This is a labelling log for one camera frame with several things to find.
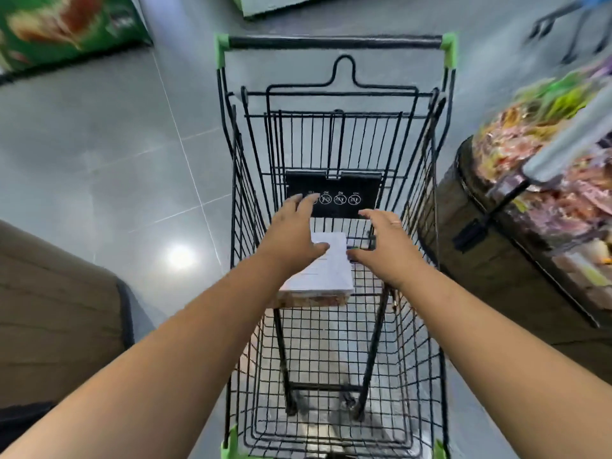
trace forearm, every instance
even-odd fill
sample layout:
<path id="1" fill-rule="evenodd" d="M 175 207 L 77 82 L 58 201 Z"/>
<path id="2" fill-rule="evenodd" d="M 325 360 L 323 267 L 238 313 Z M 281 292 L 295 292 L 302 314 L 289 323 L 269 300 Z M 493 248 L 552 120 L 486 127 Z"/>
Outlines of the forearm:
<path id="1" fill-rule="evenodd" d="M 266 258 L 241 262 L 66 398 L 6 459 L 187 457 L 282 283 Z"/>
<path id="2" fill-rule="evenodd" d="M 518 455 L 612 450 L 612 387 L 422 261 L 401 288 Z"/>

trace black wire shopping cart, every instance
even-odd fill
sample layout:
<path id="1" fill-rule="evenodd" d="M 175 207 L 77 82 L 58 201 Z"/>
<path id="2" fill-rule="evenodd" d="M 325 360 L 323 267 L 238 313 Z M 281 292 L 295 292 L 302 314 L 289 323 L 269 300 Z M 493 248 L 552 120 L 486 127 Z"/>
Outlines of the black wire shopping cart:
<path id="1" fill-rule="evenodd" d="M 444 73 L 430 91 L 366 84 L 354 57 L 340 54 L 324 83 L 234 93 L 225 53 L 243 49 L 441 49 Z M 256 250 L 273 213 L 294 193 L 321 193 L 311 230 L 342 231 L 348 247 L 374 247 L 370 221 L 357 215 L 361 208 L 395 211 L 417 243 L 423 209 L 435 219 L 435 203 L 425 200 L 450 124 L 454 34 L 218 35 L 216 53 L 233 159 L 231 267 Z M 340 63 L 351 68 L 345 81 Z M 435 231 L 435 223 L 427 229 Z M 224 458 L 448 453 L 442 351 L 404 297 L 351 265 L 355 293 L 348 305 L 266 311 L 228 381 Z"/>

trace wooden barrel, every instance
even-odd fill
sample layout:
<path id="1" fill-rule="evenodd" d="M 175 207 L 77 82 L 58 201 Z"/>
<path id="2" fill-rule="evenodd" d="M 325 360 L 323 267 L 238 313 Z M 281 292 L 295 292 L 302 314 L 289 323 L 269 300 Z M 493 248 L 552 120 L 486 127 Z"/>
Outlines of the wooden barrel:
<path id="1" fill-rule="evenodd" d="M 31 417 L 31 406 L 61 401 L 134 343 L 126 292 L 108 270 L 0 222 L 3 432 L 21 412 Z"/>
<path id="2" fill-rule="evenodd" d="M 489 306 L 612 383 L 612 315 L 554 265 L 533 235 L 501 213 L 484 241 L 466 253 L 455 249 L 457 233 L 494 204 L 472 168 L 468 139 L 418 220 L 425 251 Z"/>

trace wire grid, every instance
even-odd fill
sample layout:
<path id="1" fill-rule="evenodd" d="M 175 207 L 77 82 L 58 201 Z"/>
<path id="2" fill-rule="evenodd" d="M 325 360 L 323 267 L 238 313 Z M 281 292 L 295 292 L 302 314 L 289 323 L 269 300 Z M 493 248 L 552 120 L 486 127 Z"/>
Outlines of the wire grid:
<path id="1" fill-rule="evenodd" d="M 256 107 L 249 104 L 251 95 L 265 97 L 263 111 L 251 111 Z M 421 93 L 413 87 L 405 101 L 407 112 L 282 111 L 271 108 L 269 90 L 249 94 L 243 89 L 244 114 L 238 116 L 235 107 L 230 112 L 231 265 L 255 251 L 271 215 L 287 195 L 289 169 L 325 169 L 328 177 L 343 171 L 381 173 L 378 207 L 398 212 L 416 244 L 417 219 L 429 219 L 426 235 L 436 234 L 433 155 L 438 91 Z M 240 119 L 241 127 L 248 129 L 249 153 L 237 127 Z M 267 161 L 258 147 L 267 149 Z M 311 229 L 342 231 L 348 246 L 373 244 L 371 223 L 364 219 L 313 218 Z M 292 382 L 362 384 L 383 284 L 366 267 L 352 267 L 355 293 L 346 307 L 281 310 Z M 386 307 L 363 421 L 350 417 L 350 395 L 324 391 L 295 391 L 298 414 L 288 417 L 272 310 L 268 310 L 228 384 L 226 426 L 238 425 L 241 445 L 251 455 L 303 458 L 343 452 L 359 457 L 429 457 L 433 441 L 441 440 L 446 431 L 443 364 L 435 340 L 396 293 Z"/>

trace cart handle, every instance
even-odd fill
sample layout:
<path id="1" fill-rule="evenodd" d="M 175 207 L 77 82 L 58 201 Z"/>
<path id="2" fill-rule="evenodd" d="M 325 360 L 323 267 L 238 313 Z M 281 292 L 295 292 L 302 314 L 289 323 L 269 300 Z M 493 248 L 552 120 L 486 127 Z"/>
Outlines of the cart handle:
<path id="1" fill-rule="evenodd" d="M 457 36 L 444 35 L 385 35 L 378 37 L 314 37 L 309 35 L 228 35 L 215 34 L 217 69 L 225 67 L 225 52 L 233 49 L 441 49 L 444 67 L 456 69 Z"/>

